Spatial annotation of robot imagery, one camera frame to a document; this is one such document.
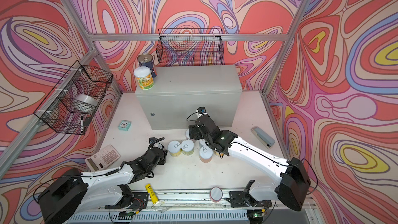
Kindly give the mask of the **yellow glue tube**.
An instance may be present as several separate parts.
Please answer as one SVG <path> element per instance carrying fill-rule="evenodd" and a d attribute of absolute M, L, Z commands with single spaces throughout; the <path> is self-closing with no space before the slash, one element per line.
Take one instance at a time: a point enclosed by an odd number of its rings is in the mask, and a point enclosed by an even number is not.
<path fill-rule="evenodd" d="M 155 194 L 151 184 L 146 184 L 145 185 L 146 191 L 150 197 L 150 200 L 152 202 L 153 205 L 156 205 L 159 202 L 159 199 L 157 197 L 157 195 Z"/>

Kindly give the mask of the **silver tape roll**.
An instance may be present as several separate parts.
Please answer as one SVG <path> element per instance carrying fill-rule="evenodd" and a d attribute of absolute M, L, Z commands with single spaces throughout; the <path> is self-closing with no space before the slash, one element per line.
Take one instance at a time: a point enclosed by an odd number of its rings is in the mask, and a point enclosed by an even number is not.
<path fill-rule="evenodd" d="M 91 114 L 97 107 L 97 100 L 86 94 L 79 94 L 73 100 L 73 107 L 76 111 L 84 114 Z"/>

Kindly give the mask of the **black marker pen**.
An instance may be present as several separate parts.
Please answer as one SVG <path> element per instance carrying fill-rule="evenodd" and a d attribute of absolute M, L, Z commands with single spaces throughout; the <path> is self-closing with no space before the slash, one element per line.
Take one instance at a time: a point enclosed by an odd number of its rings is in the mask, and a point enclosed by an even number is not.
<path fill-rule="evenodd" d="M 80 133 L 84 134 L 85 128 L 84 128 L 84 116 L 80 116 Z"/>

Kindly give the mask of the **center white lid can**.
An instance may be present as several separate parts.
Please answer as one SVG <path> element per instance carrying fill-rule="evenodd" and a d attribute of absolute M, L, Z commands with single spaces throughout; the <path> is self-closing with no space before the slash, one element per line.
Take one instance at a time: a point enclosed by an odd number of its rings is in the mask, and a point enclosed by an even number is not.
<path fill-rule="evenodd" d="M 206 141 L 203 140 L 203 139 L 199 140 L 199 145 L 200 145 L 200 148 L 206 147 L 206 146 L 207 146 L 207 145 L 206 145 Z"/>

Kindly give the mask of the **green label can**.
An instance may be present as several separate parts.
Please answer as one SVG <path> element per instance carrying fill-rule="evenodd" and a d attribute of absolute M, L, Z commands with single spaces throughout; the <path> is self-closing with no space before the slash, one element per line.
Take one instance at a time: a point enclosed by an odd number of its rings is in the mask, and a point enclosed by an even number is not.
<path fill-rule="evenodd" d="M 194 153 L 194 142 L 192 140 L 185 140 L 181 143 L 182 153 L 190 156 Z"/>

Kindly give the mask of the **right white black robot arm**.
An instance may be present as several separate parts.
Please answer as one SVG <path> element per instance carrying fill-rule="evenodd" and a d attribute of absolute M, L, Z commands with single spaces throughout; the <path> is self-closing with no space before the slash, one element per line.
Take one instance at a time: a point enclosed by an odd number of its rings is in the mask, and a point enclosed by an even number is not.
<path fill-rule="evenodd" d="M 248 183 L 247 194 L 261 202 L 277 198 L 287 208 L 301 211 L 311 185 L 304 163 L 297 158 L 287 160 L 271 155 L 245 141 L 230 130 L 221 130 L 209 115 L 200 116 L 188 127 L 195 140 L 203 139 L 206 146 L 221 158 L 230 156 L 255 167 L 273 180 L 271 186 L 258 185 L 251 189 L 255 180 Z"/>

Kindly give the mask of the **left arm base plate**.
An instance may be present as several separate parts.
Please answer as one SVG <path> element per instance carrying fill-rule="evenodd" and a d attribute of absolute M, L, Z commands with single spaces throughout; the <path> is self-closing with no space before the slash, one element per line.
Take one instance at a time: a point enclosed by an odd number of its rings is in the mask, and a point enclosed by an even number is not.
<path fill-rule="evenodd" d="M 148 200 L 149 194 L 147 192 L 133 192 L 130 195 L 123 196 L 116 205 L 106 205 L 105 209 L 132 209 L 135 211 L 142 211 L 147 208 Z"/>

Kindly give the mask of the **grey stapler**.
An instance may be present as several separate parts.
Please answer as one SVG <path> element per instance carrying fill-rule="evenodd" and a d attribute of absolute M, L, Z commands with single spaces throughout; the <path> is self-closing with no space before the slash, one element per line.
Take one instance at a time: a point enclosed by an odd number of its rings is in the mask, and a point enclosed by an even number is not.
<path fill-rule="evenodd" d="M 253 135 L 268 149 L 272 148 L 275 144 L 275 140 L 268 135 L 265 131 L 263 131 L 259 127 L 252 128 L 251 132 Z"/>

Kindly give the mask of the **dark blue tin can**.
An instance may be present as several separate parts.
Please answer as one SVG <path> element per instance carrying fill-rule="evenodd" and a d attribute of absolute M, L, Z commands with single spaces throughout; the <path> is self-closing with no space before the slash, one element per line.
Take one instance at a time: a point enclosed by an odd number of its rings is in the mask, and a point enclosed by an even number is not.
<path fill-rule="evenodd" d="M 155 70 L 154 57 L 151 54 L 142 54 L 137 58 L 139 67 L 148 67 L 151 70 L 151 75 L 156 78 L 157 73 Z"/>

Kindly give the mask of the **grey metal cabinet box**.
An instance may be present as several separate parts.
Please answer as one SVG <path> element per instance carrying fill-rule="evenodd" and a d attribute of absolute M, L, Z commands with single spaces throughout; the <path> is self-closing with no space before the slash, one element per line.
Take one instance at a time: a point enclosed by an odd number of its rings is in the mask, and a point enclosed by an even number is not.
<path fill-rule="evenodd" d="M 135 95 L 153 130 L 186 129 L 199 107 L 217 126 L 231 127 L 242 93 L 235 65 L 157 68 L 151 89 Z"/>

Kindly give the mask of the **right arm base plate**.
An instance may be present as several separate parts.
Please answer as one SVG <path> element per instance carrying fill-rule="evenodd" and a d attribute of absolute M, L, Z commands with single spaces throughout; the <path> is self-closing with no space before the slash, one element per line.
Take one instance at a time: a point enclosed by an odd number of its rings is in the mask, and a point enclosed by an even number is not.
<path fill-rule="evenodd" d="M 268 209 L 272 206 L 271 200 L 257 201 L 248 192 L 243 191 L 230 191 L 226 201 L 231 204 L 232 208 L 261 207 Z"/>

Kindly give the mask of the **green yellow peach can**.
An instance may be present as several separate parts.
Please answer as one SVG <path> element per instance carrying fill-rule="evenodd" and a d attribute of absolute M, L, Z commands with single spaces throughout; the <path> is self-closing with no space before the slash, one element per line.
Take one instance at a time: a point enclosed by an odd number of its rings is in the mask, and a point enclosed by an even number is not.
<path fill-rule="evenodd" d="M 154 86 L 150 68 L 146 66 L 138 67 L 134 70 L 134 76 L 142 90 L 149 90 Z"/>

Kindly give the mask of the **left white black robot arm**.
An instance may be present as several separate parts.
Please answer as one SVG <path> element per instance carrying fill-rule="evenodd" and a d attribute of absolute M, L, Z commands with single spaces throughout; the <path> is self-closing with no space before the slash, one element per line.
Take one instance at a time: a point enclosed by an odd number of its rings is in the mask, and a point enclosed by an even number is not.
<path fill-rule="evenodd" d="M 62 224 L 75 213 L 102 206 L 128 207 L 133 202 L 129 184 L 153 177 L 154 169 L 166 163 L 167 153 L 163 146 L 149 147 L 142 156 L 115 169 L 68 170 L 37 197 L 44 222 Z"/>

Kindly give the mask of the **pink calculator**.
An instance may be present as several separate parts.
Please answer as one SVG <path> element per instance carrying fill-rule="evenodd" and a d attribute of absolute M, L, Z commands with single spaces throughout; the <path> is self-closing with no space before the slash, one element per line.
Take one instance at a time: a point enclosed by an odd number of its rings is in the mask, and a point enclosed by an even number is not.
<path fill-rule="evenodd" d="M 85 159 L 91 172 L 107 169 L 120 158 L 120 154 L 112 145 L 107 145 L 91 157 Z"/>

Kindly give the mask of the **pink tape roll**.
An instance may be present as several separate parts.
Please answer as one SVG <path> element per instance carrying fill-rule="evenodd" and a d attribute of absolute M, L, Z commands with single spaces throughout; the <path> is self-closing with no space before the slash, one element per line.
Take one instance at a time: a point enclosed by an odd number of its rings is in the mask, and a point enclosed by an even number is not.
<path fill-rule="evenodd" d="M 223 198 L 223 191 L 219 187 L 213 187 L 209 193 L 210 200 L 214 203 L 218 203 Z"/>

